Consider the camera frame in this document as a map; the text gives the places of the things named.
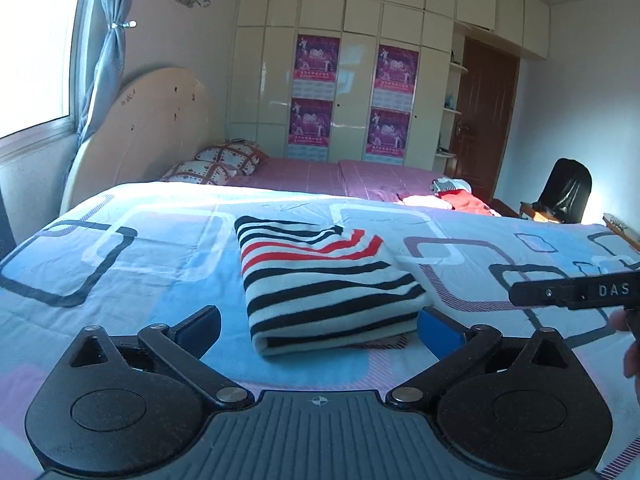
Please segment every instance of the poster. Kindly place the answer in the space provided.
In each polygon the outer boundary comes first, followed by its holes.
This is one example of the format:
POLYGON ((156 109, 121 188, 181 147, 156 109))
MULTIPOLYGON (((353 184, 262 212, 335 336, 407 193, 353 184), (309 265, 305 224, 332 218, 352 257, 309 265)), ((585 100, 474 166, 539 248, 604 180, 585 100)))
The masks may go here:
POLYGON ((415 50, 380 45, 373 106, 411 113, 420 54, 415 50))
POLYGON ((298 36, 287 148, 290 158, 327 158, 339 54, 340 38, 298 36))
POLYGON ((410 121, 411 114, 372 108, 365 160, 380 162, 377 156, 384 156, 398 158, 402 164, 410 121))

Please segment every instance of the striped sweater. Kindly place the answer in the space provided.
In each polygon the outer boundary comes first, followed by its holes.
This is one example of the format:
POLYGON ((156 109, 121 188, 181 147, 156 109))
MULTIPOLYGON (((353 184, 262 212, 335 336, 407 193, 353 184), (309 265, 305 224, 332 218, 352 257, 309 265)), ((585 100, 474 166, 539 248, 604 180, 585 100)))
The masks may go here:
POLYGON ((263 355, 415 330, 424 289, 379 236, 337 225, 236 221, 251 338, 263 355))

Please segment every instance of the window frame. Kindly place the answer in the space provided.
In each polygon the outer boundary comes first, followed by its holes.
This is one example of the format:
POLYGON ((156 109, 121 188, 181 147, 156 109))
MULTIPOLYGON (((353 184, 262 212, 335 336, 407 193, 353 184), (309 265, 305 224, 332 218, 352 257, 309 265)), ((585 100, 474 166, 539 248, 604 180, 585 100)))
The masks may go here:
POLYGON ((96 6, 102 8, 100 0, 78 0, 76 3, 68 66, 69 85, 67 99, 69 114, 1 137, 0 158, 5 158, 13 152, 38 145, 53 138, 62 138, 77 133, 82 100, 87 87, 85 81, 89 70, 92 73, 94 70, 94 67, 89 67, 88 64, 94 57, 97 59, 95 53, 88 51, 92 38, 92 15, 96 6))

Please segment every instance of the metal screw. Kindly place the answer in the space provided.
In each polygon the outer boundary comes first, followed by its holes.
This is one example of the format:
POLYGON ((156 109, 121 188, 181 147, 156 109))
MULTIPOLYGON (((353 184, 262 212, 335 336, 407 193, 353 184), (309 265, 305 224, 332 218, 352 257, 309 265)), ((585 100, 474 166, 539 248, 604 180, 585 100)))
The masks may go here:
POLYGON ((393 390, 391 396, 397 402, 409 404, 410 402, 417 402, 418 400, 420 400, 422 398, 422 392, 418 388, 405 386, 403 388, 396 388, 395 390, 393 390))
POLYGON ((236 388, 234 386, 229 388, 222 388, 218 393, 216 393, 216 397, 222 402, 226 402, 227 404, 242 402, 248 396, 249 394, 245 389, 236 388))

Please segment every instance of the white wall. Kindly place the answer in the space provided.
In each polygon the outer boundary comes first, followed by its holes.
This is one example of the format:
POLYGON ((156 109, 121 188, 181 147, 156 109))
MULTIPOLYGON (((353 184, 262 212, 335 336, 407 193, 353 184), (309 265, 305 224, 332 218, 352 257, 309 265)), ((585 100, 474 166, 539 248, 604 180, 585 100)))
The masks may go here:
POLYGON ((549 58, 523 65, 496 198, 534 202, 574 158, 593 177, 583 222, 609 212, 640 230, 640 0, 552 7, 549 58))
MULTIPOLYGON (((223 130, 236 3, 188 9, 175 0, 133 0, 129 17, 138 27, 127 31, 123 86, 156 68, 190 68, 209 88, 212 133, 223 130)), ((0 189, 18 243, 57 218, 76 142, 58 137, 0 155, 0 189)))

